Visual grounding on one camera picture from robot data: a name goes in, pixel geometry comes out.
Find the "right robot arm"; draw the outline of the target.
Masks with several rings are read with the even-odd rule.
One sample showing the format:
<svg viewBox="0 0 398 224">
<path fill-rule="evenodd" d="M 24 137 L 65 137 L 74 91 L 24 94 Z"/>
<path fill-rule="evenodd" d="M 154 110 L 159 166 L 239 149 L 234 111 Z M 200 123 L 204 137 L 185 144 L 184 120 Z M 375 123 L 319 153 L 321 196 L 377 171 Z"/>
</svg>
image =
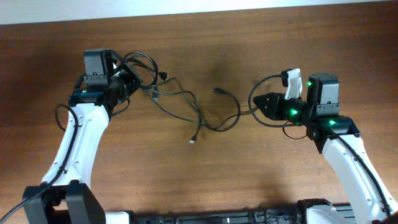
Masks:
<svg viewBox="0 0 398 224">
<path fill-rule="evenodd" d="M 372 165 L 354 121 L 340 115 L 340 84 L 335 75 L 315 73 L 307 82 L 307 99 L 301 99 L 300 75 L 284 71 L 278 76 L 286 93 L 248 96 L 273 120 L 273 128 L 304 126 L 306 136 L 338 176 L 357 223 L 397 223 L 397 202 Z"/>
</svg>

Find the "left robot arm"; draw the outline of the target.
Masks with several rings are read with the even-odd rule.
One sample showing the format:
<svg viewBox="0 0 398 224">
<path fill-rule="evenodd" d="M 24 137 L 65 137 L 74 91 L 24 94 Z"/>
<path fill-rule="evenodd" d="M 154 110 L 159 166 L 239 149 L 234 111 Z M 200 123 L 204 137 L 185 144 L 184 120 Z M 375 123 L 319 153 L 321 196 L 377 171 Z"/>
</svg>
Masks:
<svg viewBox="0 0 398 224">
<path fill-rule="evenodd" d="M 65 109 L 68 124 L 57 155 L 40 185 L 26 187 L 23 207 L 29 223 L 133 223 L 132 211 L 107 212 L 91 191 L 100 139 L 115 112 L 142 80 L 111 49 L 87 50 L 85 74 Z"/>
</svg>

